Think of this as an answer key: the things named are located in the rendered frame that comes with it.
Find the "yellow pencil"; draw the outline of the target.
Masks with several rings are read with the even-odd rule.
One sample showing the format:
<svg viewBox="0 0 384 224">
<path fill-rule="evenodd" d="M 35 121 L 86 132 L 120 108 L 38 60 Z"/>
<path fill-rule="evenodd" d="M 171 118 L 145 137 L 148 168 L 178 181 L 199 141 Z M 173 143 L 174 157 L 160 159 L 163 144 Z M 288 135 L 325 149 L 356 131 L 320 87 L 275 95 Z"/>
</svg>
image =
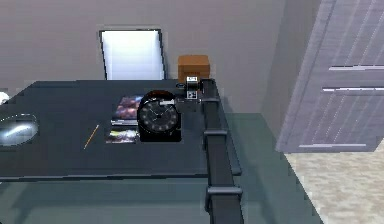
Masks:
<svg viewBox="0 0 384 224">
<path fill-rule="evenodd" d="M 92 133 L 90 134 L 90 136 L 88 137 L 86 143 L 84 144 L 84 147 L 83 147 L 83 150 L 86 150 L 86 148 L 88 147 L 88 145 L 90 144 L 90 142 L 92 141 L 94 135 L 96 134 L 97 130 L 99 129 L 100 125 L 97 124 L 95 126 L 95 128 L 93 129 Z"/>
</svg>

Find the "orange-brown box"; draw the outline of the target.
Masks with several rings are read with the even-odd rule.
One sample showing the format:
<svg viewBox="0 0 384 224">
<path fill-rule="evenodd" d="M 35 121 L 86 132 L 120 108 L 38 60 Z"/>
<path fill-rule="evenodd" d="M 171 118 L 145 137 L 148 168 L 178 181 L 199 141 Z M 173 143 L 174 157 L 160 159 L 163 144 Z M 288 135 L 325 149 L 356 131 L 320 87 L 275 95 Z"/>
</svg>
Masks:
<svg viewBox="0 0 384 224">
<path fill-rule="evenodd" d="M 178 57 L 178 81 L 185 83 L 187 77 L 209 78 L 209 57 L 207 55 L 180 55 Z"/>
</svg>

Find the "grey panelled door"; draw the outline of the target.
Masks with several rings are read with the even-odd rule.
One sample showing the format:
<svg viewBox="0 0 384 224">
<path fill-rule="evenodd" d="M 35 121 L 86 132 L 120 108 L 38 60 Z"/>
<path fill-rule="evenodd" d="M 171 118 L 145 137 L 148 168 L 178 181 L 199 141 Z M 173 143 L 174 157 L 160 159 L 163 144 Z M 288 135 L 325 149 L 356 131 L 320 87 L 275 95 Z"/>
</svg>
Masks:
<svg viewBox="0 0 384 224">
<path fill-rule="evenodd" d="M 275 149 L 371 152 L 384 139 L 384 0 L 321 0 Z"/>
</svg>

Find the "book with yellow-dark cover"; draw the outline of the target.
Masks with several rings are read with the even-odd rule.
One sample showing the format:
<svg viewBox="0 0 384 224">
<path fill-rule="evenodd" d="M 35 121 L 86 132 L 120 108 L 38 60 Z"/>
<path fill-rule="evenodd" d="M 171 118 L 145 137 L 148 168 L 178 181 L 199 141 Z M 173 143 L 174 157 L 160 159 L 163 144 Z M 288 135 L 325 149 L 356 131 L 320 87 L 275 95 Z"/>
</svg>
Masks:
<svg viewBox="0 0 384 224">
<path fill-rule="evenodd" d="M 136 130 L 112 130 L 106 137 L 108 144 L 132 143 L 136 142 L 138 132 Z"/>
</svg>

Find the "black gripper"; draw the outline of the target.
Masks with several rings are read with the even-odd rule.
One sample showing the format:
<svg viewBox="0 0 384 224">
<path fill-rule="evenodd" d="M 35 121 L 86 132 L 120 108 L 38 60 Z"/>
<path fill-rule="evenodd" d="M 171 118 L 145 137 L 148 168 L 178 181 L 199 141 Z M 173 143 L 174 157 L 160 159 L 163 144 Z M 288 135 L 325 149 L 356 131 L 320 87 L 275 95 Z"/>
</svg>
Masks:
<svg viewBox="0 0 384 224">
<path fill-rule="evenodd" d="M 197 84 L 176 84 L 176 107 L 181 113 L 195 112 L 200 102 Z M 174 100 L 161 100 L 159 105 L 174 105 Z"/>
</svg>

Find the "dark grey table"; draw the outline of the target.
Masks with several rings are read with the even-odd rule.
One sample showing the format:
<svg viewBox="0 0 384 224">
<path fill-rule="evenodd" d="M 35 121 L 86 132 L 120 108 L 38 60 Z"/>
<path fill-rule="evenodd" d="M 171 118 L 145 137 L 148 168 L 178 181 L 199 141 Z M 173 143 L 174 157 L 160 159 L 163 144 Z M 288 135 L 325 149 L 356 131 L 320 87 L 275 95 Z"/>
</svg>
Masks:
<svg viewBox="0 0 384 224">
<path fill-rule="evenodd" d="M 0 105 L 0 119 L 32 114 L 39 131 L 29 142 L 0 146 L 0 180 L 205 177 L 203 110 L 182 117 L 180 142 L 108 144 L 110 120 L 123 96 L 153 89 L 176 93 L 174 80 L 37 81 Z M 92 141 L 84 144 L 95 126 Z"/>
</svg>

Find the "black round alarm clock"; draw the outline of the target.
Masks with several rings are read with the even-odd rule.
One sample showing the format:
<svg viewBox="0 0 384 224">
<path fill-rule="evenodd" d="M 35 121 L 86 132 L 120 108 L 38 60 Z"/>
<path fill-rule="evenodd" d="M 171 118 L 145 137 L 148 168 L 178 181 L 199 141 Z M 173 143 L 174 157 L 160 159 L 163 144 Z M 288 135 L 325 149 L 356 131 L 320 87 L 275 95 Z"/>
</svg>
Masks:
<svg viewBox="0 0 384 224">
<path fill-rule="evenodd" d="M 152 90 L 143 96 L 137 110 L 141 142 L 179 142 L 181 114 L 176 105 L 159 105 L 161 100 L 175 100 L 166 90 Z"/>
</svg>

